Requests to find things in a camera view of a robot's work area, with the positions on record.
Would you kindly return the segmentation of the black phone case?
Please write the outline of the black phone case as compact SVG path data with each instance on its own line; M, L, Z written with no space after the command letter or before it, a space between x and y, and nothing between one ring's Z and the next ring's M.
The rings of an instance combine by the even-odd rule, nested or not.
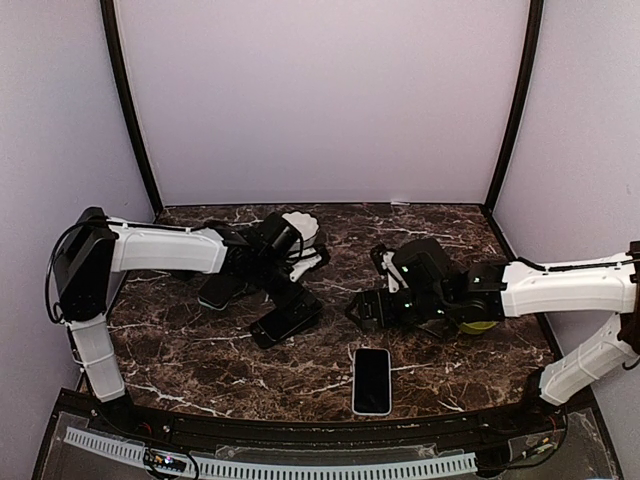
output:
M283 311L272 310L259 320L251 323L248 331L261 349L269 349L287 338L315 326L320 314L302 319L287 317Z

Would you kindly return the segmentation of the light blue smartphone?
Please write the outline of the light blue smartphone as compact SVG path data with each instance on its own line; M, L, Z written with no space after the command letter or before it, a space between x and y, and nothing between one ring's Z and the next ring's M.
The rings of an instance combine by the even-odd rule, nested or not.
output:
M391 413L391 356L388 350L356 350L353 360L352 411L361 416L387 416Z

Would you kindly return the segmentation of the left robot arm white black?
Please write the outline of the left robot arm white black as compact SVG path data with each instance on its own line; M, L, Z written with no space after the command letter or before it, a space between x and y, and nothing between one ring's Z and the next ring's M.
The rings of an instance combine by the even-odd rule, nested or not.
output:
M325 246L315 242L318 224L308 214L272 213L246 228L224 222L201 227L144 224L108 217L100 207L84 210L52 248L44 302L50 321L66 326L76 362L86 373L101 417L120 436L141 427L127 395L107 327L112 274L132 270L201 273L205 304L224 308L247 286L266 293L272 311L248 330L262 349L313 326L321 302L300 278L325 266Z

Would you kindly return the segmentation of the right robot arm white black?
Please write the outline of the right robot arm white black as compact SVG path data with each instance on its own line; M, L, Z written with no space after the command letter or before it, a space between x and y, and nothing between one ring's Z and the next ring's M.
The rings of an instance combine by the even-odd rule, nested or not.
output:
M444 319L455 326L498 322L547 312L606 311L610 317L589 339L528 378L527 398L510 413L521 434L534 432L549 406L565 404L618 366L639 362L639 244L609 257L537 264L454 262L433 237L370 256L383 288L357 293L345 310L363 331L409 327Z

